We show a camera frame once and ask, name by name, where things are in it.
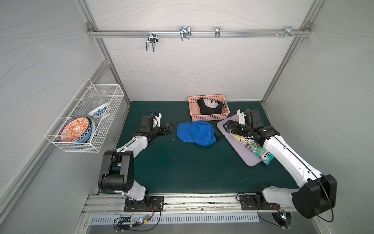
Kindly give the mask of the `blue baseball cap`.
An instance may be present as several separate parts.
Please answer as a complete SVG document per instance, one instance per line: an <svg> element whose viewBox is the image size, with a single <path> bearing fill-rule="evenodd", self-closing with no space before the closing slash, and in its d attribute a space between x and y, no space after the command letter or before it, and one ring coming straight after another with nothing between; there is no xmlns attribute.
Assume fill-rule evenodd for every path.
<svg viewBox="0 0 374 234"><path fill-rule="evenodd" d="M210 146L220 140L213 125L206 121L180 123L177 126L178 139L185 143Z"/></svg>

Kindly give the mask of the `black baseball cap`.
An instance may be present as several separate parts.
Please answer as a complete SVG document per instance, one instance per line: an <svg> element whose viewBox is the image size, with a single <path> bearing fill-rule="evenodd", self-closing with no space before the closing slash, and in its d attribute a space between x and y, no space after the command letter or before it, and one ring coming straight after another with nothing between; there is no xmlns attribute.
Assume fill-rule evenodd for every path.
<svg viewBox="0 0 374 234"><path fill-rule="evenodd" d="M207 98L200 98L197 100L201 115L215 115L221 114L224 104L220 101L215 101Z"/></svg>

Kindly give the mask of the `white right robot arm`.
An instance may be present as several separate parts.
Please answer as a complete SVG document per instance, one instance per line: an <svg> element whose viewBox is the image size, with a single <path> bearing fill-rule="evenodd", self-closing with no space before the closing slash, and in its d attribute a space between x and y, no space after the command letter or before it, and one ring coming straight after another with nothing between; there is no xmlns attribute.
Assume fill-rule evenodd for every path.
<svg viewBox="0 0 374 234"><path fill-rule="evenodd" d="M219 122L224 132L250 139L276 158L295 180L298 189L268 186L258 192L263 201L296 209L303 217L313 218L336 205L337 180L307 163L272 126L264 126L258 110L241 108L234 118Z"/></svg>

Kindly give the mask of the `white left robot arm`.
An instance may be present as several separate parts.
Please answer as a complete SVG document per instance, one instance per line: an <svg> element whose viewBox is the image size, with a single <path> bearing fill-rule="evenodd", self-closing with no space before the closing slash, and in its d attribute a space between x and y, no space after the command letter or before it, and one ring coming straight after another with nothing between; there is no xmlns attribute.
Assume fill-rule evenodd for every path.
<svg viewBox="0 0 374 234"><path fill-rule="evenodd" d="M121 194L132 201L149 203L146 187L135 180L134 159L158 137L172 133L174 126L161 124L159 112L143 116L141 126L131 140L116 150L104 153L98 178L100 191L109 194Z"/></svg>

